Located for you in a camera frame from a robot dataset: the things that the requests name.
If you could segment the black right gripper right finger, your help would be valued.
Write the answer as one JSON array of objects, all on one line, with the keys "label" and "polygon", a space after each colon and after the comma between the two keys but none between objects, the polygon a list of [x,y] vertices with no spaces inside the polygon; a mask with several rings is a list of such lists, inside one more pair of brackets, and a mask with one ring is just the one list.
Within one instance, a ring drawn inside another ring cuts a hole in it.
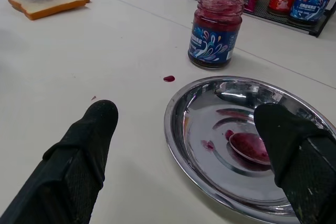
[{"label": "black right gripper right finger", "polygon": [[301,224],[336,224],[336,138],[285,107],[254,111],[275,175]]}]

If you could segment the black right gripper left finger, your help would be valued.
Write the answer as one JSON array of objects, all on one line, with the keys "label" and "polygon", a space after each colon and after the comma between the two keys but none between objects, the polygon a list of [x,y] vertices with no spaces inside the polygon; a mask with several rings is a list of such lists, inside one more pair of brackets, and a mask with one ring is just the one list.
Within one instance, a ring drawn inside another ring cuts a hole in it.
[{"label": "black right gripper left finger", "polygon": [[89,224],[118,117],[113,102],[93,103],[44,153],[0,224]]}]

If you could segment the metal spoon with jam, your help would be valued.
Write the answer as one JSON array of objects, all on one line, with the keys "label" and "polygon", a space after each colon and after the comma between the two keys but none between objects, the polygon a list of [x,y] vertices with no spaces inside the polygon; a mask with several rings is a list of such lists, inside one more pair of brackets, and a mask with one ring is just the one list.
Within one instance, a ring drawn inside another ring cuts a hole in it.
[{"label": "metal spoon with jam", "polygon": [[233,150],[245,159],[260,164],[270,165],[270,159],[263,140],[254,133],[234,133],[228,141]]}]

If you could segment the open blue-label jam jar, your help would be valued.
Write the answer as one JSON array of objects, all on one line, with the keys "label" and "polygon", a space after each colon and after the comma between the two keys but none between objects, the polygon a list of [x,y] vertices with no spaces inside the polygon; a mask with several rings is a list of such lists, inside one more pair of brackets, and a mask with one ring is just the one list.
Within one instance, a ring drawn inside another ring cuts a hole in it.
[{"label": "open blue-label jam jar", "polygon": [[193,64],[220,69],[230,63],[244,8],[242,0],[198,0],[187,51]]}]

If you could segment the closed blue-label jam jar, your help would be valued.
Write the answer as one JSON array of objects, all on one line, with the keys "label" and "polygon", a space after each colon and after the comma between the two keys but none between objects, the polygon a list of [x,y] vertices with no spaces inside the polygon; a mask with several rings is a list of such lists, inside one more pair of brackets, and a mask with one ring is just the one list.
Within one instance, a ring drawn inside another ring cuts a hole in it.
[{"label": "closed blue-label jam jar", "polygon": [[289,20],[300,26],[314,26],[319,22],[330,0],[295,0]]}]

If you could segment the round stainless steel plate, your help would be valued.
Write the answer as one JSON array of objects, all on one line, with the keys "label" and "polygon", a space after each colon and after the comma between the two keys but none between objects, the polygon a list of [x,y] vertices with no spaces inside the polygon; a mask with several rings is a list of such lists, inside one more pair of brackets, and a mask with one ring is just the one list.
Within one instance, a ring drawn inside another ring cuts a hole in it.
[{"label": "round stainless steel plate", "polygon": [[176,162],[208,197],[267,224],[299,224],[271,167],[254,163],[230,144],[233,133],[255,134],[254,110],[278,103],[336,138],[336,127],[299,97],[251,78],[217,76],[194,81],[170,100],[164,116],[167,145]]}]

